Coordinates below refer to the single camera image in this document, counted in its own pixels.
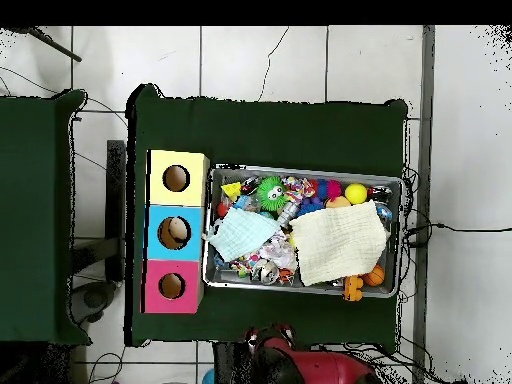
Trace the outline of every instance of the pink box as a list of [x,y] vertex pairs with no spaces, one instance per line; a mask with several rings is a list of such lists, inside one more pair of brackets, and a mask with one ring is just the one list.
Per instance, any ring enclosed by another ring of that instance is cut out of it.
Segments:
[[[145,293],[145,310],[148,314],[195,314],[203,297],[200,279],[200,262],[148,260]],[[185,282],[183,294],[176,299],[160,293],[159,282],[166,274],[178,274]]]

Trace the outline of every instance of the dark green cloth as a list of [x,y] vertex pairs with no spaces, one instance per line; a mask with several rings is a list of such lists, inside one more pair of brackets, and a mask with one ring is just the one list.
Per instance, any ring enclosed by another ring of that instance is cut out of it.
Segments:
[[279,322],[290,324],[305,344],[375,342],[394,350],[396,297],[352,303],[339,296],[206,287],[195,315],[141,314],[139,277],[148,149],[200,152],[212,163],[400,176],[407,115],[403,101],[370,105],[169,99],[159,97],[150,84],[132,94],[129,115],[133,104],[129,142],[136,141],[136,277],[129,283],[135,344],[146,339],[233,341],[249,327]]
[[68,314],[70,117],[85,93],[0,98],[0,340],[89,343]]

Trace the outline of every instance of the blue box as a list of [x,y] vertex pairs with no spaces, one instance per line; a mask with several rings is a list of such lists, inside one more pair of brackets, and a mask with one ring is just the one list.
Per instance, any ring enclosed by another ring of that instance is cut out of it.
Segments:
[[[156,206],[149,207],[147,259],[199,261],[201,257],[202,208]],[[190,227],[190,239],[179,250],[168,249],[158,240],[158,227],[166,218],[182,218]]]

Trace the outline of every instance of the round hole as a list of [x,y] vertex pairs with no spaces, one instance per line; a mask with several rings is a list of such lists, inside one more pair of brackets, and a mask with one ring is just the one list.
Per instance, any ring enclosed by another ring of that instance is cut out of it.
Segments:
[[162,176],[164,186],[167,190],[180,192],[190,184],[190,174],[181,165],[172,165],[164,171]]
[[179,250],[190,240],[190,225],[180,216],[165,218],[158,226],[157,236],[162,246]]
[[185,292],[185,280],[179,274],[165,274],[158,282],[158,290],[167,299],[177,299]]

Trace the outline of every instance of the yellow box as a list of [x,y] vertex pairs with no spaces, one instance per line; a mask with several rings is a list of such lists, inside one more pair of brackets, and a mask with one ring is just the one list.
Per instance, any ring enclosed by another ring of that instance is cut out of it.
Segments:
[[[146,164],[146,172],[150,172],[149,202],[164,206],[204,206],[209,166],[210,161],[202,153],[151,150],[151,162],[149,166]],[[178,187],[181,191],[171,191],[176,183],[169,175],[180,173],[187,176],[188,184],[183,189]]]

